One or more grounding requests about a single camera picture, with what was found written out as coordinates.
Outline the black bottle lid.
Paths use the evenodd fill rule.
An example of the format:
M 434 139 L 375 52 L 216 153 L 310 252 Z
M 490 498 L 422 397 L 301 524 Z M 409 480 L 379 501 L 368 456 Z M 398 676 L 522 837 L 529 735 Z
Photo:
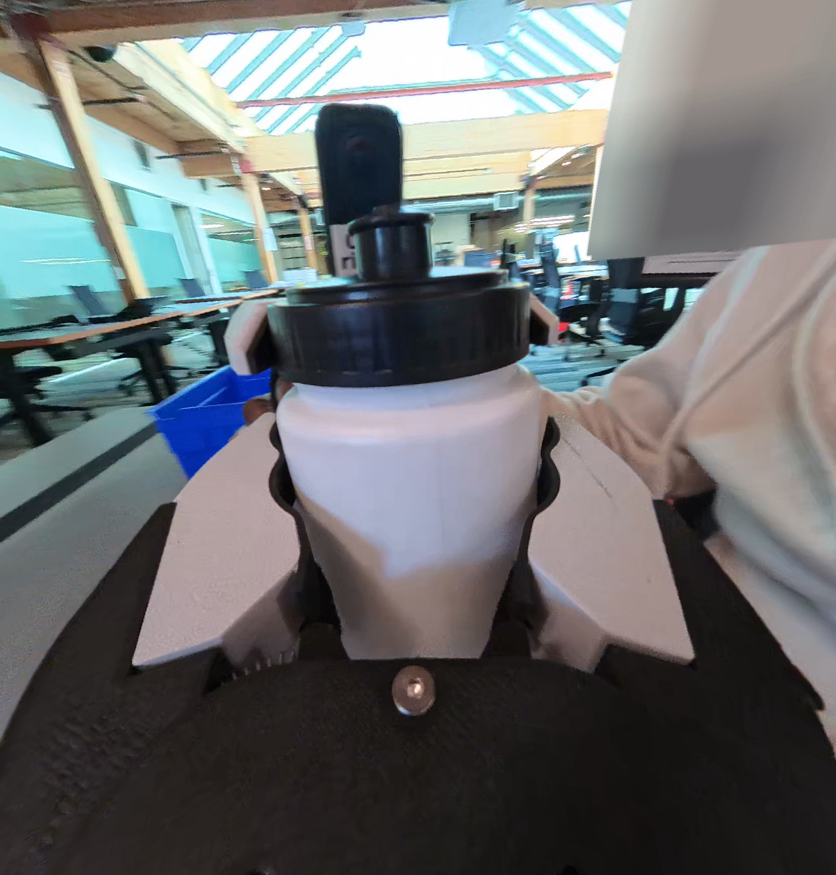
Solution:
M 435 268 L 430 213 L 349 224 L 357 274 L 267 308 L 272 368 L 294 384 L 389 388 L 479 376 L 529 349 L 531 292 L 493 268 Z

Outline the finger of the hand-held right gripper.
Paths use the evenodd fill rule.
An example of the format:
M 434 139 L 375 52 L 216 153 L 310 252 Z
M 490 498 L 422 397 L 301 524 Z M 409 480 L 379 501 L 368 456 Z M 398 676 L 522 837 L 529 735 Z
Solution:
M 232 371 L 256 376 L 273 365 L 272 334 L 268 322 L 269 299 L 244 301 L 234 308 L 224 341 Z
M 538 297 L 531 295 L 529 318 L 530 345 L 559 344 L 559 317 Z

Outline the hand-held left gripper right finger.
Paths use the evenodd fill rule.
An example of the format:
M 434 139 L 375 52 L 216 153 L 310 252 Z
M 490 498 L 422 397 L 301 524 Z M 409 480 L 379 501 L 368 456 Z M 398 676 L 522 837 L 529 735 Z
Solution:
M 611 646 L 688 664 L 694 648 L 651 491 L 576 421 L 554 422 L 559 488 L 527 551 L 544 617 L 534 655 L 588 673 Z

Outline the blue plastic bin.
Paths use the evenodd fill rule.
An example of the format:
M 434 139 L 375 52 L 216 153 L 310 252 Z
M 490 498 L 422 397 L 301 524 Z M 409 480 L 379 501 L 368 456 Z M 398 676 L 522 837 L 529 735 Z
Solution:
M 149 408 L 147 416 L 191 479 L 243 427 L 244 404 L 267 395 L 271 384 L 271 369 L 241 376 L 222 367 Z

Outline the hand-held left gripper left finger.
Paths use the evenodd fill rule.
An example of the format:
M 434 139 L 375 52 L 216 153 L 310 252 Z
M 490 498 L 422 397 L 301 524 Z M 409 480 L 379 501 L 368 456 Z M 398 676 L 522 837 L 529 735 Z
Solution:
M 218 650 L 277 664 L 305 629 L 339 633 L 281 458 L 276 418 L 244 426 L 177 496 L 133 653 L 138 669 Z

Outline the white plastic bottle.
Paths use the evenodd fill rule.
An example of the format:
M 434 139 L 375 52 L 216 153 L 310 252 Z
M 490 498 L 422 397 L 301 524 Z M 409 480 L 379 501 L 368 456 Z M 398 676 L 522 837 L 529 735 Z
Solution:
M 535 377 L 297 384 L 276 423 L 348 655 L 478 658 L 536 507 Z

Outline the wooden top desk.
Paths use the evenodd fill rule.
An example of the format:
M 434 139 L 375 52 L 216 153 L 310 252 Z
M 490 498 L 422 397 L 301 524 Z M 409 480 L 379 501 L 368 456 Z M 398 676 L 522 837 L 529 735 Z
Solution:
M 220 366 L 226 366 L 224 332 L 229 311 L 244 302 L 243 297 L 211 299 L 208 303 L 171 305 L 140 316 L 104 324 L 64 323 L 19 329 L 12 334 L 0 335 L 0 395 L 8 402 L 8 413 L 0 416 L 0 428 L 17 422 L 33 446 L 49 443 L 53 434 L 41 418 L 45 413 L 81 414 L 84 421 L 92 419 L 90 410 L 78 407 L 37 403 L 30 399 L 25 375 L 18 370 L 15 359 L 30 351 L 42 350 L 55 359 L 82 359 L 100 352 L 114 351 L 114 334 L 138 329 L 164 329 L 169 323 L 187 322 L 210 333 L 214 352 Z

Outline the person's right hand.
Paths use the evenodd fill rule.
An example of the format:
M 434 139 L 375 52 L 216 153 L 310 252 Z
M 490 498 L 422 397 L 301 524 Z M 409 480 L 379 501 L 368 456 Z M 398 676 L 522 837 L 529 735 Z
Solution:
M 259 420 L 267 413 L 274 413 L 277 410 L 281 399 L 281 387 L 287 392 L 288 384 L 280 384 L 277 379 L 271 382 L 270 391 L 263 396 L 256 396 L 246 401 L 242 407 L 242 416 L 245 426 L 249 426 Z

